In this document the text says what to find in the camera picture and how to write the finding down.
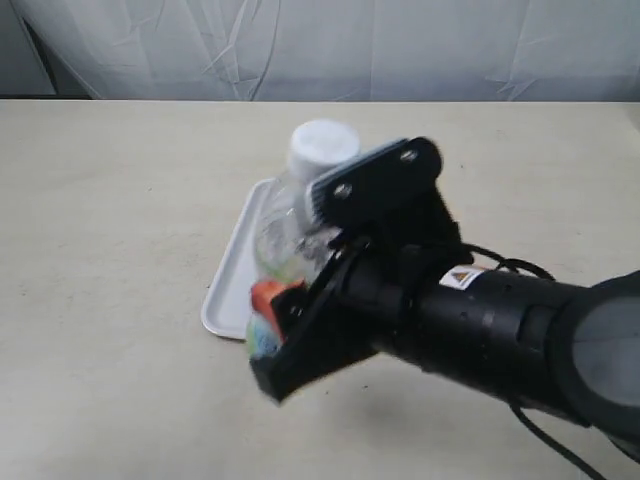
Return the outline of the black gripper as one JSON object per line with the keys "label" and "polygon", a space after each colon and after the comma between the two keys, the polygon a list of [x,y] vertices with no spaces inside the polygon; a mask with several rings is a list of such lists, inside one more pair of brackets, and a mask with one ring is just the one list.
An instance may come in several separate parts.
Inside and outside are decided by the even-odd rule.
{"label": "black gripper", "polygon": [[301,388],[375,356],[410,324],[423,293],[456,263],[433,251],[408,248],[388,265],[359,240],[333,255],[305,286],[261,280],[251,288],[251,344],[281,345],[250,356],[260,391],[281,403]]}

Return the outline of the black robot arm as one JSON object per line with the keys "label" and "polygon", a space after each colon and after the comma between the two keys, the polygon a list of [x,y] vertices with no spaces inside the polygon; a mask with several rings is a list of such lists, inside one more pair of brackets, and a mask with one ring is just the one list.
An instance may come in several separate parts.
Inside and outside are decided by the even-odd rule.
{"label": "black robot arm", "polygon": [[462,243],[390,250],[359,238],[308,287],[270,303],[281,342],[251,358],[283,401],[384,353],[499,399],[602,432],[639,455],[639,276],[591,287],[500,258],[474,266]]}

